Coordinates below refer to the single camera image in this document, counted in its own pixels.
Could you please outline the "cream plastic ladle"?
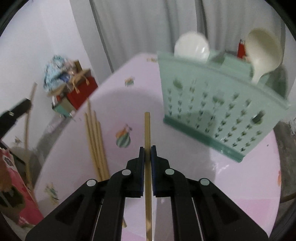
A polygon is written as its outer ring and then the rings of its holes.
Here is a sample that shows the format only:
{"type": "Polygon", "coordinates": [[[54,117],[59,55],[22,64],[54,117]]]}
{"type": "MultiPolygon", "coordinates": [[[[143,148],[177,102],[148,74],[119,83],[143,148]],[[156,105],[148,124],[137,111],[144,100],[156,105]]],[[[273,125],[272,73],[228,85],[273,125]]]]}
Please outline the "cream plastic ladle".
{"type": "Polygon", "coordinates": [[[245,39],[245,51],[252,64],[251,82],[256,85],[260,78],[280,66],[283,50],[275,34],[263,28],[255,28],[245,39]]]}

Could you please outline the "blue patterned cloth bundle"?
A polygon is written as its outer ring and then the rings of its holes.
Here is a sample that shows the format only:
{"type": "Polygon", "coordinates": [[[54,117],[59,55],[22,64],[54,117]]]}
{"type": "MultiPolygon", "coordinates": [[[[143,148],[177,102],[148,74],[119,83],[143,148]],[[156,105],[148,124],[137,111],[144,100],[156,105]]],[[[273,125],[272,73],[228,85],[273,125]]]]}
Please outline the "blue patterned cloth bundle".
{"type": "Polygon", "coordinates": [[[54,55],[46,64],[43,84],[45,92],[49,93],[69,81],[70,75],[67,73],[67,61],[67,58],[60,55],[54,55]]]}

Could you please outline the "cardboard box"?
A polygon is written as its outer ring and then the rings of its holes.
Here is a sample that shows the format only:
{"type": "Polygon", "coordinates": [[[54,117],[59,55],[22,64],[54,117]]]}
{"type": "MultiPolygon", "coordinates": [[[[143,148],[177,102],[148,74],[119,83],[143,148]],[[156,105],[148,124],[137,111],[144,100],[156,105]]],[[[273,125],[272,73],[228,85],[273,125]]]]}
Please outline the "cardboard box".
{"type": "Polygon", "coordinates": [[[79,85],[85,81],[89,85],[87,77],[91,76],[90,68],[82,68],[79,60],[66,62],[66,67],[69,67],[65,72],[61,74],[64,79],[59,87],[50,90],[47,96],[58,96],[64,92],[72,92],[73,90],[79,94],[79,85]]]}

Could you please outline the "red gift bag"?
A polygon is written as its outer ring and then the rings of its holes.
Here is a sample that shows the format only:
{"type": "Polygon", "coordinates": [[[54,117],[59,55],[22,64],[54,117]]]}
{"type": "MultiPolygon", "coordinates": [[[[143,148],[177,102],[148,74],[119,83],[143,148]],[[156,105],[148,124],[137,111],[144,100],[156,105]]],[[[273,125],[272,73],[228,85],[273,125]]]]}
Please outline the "red gift bag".
{"type": "Polygon", "coordinates": [[[78,110],[86,99],[98,88],[93,76],[86,77],[76,89],[67,93],[67,99],[78,110]]]}

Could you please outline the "green plastic utensil holder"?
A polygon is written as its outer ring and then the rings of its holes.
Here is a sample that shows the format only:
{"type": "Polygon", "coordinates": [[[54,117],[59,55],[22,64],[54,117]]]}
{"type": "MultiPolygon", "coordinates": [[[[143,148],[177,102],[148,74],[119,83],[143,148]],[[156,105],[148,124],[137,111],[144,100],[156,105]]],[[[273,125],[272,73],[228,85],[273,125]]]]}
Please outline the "green plastic utensil holder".
{"type": "Polygon", "coordinates": [[[158,54],[164,122],[241,162],[293,106],[264,83],[253,84],[251,66],[212,52],[203,63],[158,54]]]}

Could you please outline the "white scalloped ladle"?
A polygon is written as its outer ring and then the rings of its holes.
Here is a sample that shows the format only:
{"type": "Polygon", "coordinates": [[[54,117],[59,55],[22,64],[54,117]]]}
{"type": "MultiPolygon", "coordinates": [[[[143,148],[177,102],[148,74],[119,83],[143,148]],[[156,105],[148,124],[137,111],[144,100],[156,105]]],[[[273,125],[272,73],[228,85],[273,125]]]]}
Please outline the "white scalloped ladle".
{"type": "Polygon", "coordinates": [[[175,43],[174,55],[206,62],[210,55],[209,42],[202,33],[184,33],[175,43]]]}

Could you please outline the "grey curtain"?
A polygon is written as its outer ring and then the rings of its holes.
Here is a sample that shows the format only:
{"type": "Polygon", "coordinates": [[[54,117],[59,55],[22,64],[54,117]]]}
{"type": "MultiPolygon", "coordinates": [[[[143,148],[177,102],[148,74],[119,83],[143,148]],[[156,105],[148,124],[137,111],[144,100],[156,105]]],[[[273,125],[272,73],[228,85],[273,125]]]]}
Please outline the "grey curtain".
{"type": "Polygon", "coordinates": [[[71,1],[90,57],[100,41],[111,70],[140,52],[173,52],[177,39],[200,32],[212,49],[234,52],[254,28],[285,44],[285,24],[265,1],[71,1]]]}

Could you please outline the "red thermos bottle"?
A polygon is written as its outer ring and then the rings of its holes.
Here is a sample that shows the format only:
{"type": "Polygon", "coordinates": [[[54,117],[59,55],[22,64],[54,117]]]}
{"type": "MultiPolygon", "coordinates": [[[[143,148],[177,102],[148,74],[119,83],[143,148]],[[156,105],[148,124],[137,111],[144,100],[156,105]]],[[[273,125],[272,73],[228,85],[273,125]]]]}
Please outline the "red thermos bottle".
{"type": "Polygon", "coordinates": [[[246,58],[245,41],[241,39],[238,44],[237,57],[240,59],[246,58]]]}

